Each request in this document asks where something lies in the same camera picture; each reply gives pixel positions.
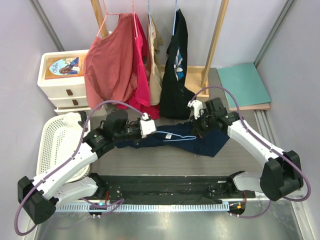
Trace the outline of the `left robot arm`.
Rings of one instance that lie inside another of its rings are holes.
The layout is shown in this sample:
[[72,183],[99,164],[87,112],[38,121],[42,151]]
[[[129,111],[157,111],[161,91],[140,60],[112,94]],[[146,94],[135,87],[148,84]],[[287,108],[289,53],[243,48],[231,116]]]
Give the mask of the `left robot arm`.
[[18,209],[24,210],[35,225],[46,222],[58,208],[75,200],[104,198],[108,184],[97,173],[73,182],[70,178],[114,149],[117,142],[139,141],[157,131],[147,113],[129,122],[123,109],[114,109],[91,131],[87,124],[80,128],[79,143],[67,160],[32,179],[24,176],[18,181]]

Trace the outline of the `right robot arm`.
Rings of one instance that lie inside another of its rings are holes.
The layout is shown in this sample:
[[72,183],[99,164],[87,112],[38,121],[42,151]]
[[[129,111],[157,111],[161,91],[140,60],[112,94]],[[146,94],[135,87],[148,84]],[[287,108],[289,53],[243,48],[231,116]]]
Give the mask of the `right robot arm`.
[[254,191],[275,202],[303,187],[299,155],[267,141],[238,112],[228,112],[219,97],[206,102],[191,100],[187,106],[193,112],[190,120],[199,136],[217,130],[239,143],[262,166],[261,174],[244,170],[234,173],[231,182],[225,186],[230,197],[236,198],[243,191]]

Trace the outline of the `blue wire hanger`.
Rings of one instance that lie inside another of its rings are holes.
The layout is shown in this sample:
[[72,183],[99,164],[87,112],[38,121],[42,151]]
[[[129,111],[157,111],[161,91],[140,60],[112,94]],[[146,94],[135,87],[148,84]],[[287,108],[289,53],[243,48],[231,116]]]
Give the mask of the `blue wire hanger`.
[[166,131],[157,131],[156,133],[165,135],[165,139],[163,140],[163,142],[182,142],[193,141],[197,139],[197,137],[193,135],[179,135],[176,133]]

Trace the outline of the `navy blue t shirt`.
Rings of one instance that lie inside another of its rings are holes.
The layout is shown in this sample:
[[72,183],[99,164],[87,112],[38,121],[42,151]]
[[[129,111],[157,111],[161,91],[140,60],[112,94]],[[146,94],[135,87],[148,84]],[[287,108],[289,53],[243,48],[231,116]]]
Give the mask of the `navy blue t shirt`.
[[[178,123],[176,125],[162,125],[157,131],[174,133],[182,136],[195,136],[192,133],[192,123]],[[215,157],[230,139],[226,134],[214,129],[203,137],[196,136],[195,140],[164,142],[164,134],[152,134],[139,142],[120,141],[115,144],[118,149],[131,147],[135,149],[170,146],[196,155]]]

